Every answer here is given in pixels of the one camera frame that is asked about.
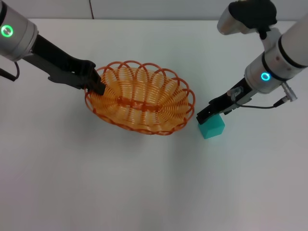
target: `metal connector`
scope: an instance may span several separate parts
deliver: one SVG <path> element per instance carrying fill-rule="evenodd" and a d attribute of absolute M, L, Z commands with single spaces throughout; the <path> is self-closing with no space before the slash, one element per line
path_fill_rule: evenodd
<path fill-rule="evenodd" d="M 297 96 L 295 95 L 294 91 L 292 90 L 292 88 L 290 88 L 290 86 L 286 82 L 283 82 L 281 86 L 284 90 L 285 95 L 288 97 L 288 100 L 290 100 L 290 102 L 297 100 Z"/>

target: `green led ring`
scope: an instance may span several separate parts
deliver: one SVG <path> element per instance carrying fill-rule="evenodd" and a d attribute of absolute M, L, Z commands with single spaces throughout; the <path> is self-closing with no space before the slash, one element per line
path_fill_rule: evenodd
<path fill-rule="evenodd" d="M 10 33 L 7 35 L 7 34 L 5 34 L 4 33 L 4 30 L 5 29 L 10 29 Z M 14 31 L 13 31 L 13 28 L 11 27 L 11 26 L 9 26 L 9 25 L 4 25 L 2 28 L 1 28 L 1 34 L 3 35 L 3 36 L 5 36 L 5 37 L 11 37 L 12 35 L 13 35 L 13 33 L 14 33 Z"/>

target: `white table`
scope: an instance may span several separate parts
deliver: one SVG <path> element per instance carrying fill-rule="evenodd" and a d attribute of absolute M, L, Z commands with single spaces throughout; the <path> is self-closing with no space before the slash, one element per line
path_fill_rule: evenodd
<path fill-rule="evenodd" d="M 257 34 L 226 37 L 215 21 L 33 21 L 97 66 L 136 60 L 176 71 L 196 94 L 196 112 L 263 51 Z M 223 116 L 221 136 L 204 140 L 195 118 L 168 137 L 107 124 L 83 91 L 19 64 L 15 83 L 0 78 L 0 230 L 308 230 L 307 71 L 290 81 L 297 101 L 237 109 Z M 0 67 L 15 71 L 3 58 Z"/>

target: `white wall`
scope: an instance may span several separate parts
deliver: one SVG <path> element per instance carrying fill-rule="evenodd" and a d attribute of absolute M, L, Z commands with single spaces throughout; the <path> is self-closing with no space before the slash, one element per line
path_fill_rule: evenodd
<path fill-rule="evenodd" d="M 91 0 L 97 19 L 218 19 L 233 0 Z M 91 18 L 88 0 L 5 0 L 28 18 Z M 298 20 L 307 0 L 273 0 L 278 20 Z"/>

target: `black cable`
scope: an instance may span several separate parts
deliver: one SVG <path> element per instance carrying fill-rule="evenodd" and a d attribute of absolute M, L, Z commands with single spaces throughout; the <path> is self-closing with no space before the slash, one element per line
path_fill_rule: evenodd
<path fill-rule="evenodd" d="M 288 97 L 284 96 L 283 98 L 281 98 L 280 100 L 278 100 L 276 103 L 274 103 L 273 106 L 271 107 L 259 107 L 259 106 L 245 106 L 245 105 L 240 105 L 237 102 L 233 101 L 233 103 L 238 106 L 238 107 L 243 107 L 243 108 L 256 108 L 256 109 L 272 109 L 272 108 L 276 108 L 279 107 L 280 105 L 283 105 L 284 103 L 286 103 L 288 101 Z"/>
<path fill-rule="evenodd" d="M 19 78 L 19 75 L 20 75 L 20 70 L 19 70 L 19 65 L 17 62 L 14 62 L 15 63 L 15 66 L 16 66 L 16 69 L 17 69 L 17 74 L 16 74 L 16 77 L 15 77 L 15 80 Z"/>
<path fill-rule="evenodd" d="M 92 19 L 94 19 L 94 15 L 93 15 L 93 9 L 92 9 L 91 0 L 89 0 L 89 4 L 90 4 L 90 10 L 91 10 L 91 16 L 92 16 Z"/>
<path fill-rule="evenodd" d="M 244 108 L 256 108 L 256 109 L 272 109 L 275 108 L 275 106 L 271 106 L 271 107 L 259 107 L 259 106 L 244 106 L 244 105 L 240 105 L 237 102 L 234 102 L 234 104 L 238 107 L 244 107 Z"/>
<path fill-rule="evenodd" d="M 19 75 L 20 75 L 20 70 L 19 70 L 19 66 L 17 62 L 14 62 L 16 69 L 17 69 L 17 74 L 16 76 L 13 76 L 12 74 L 8 73 L 7 71 L 0 69 L 0 76 L 9 79 L 10 81 L 15 81 L 18 79 Z"/>

